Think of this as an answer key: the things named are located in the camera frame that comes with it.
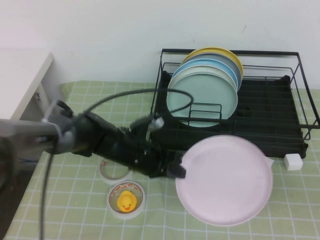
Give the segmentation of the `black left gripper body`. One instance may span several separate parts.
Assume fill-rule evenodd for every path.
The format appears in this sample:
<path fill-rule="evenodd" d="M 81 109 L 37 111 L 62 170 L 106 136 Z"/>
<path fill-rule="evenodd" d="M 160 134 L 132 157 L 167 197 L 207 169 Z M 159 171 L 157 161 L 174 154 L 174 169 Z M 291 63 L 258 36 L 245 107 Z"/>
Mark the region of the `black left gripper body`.
<path fill-rule="evenodd" d="M 168 165 L 177 163 L 174 154 L 175 150 L 162 148 L 155 143 L 139 143 L 134 148 L 129 168 L 150 178 L 168 178 Z"/>

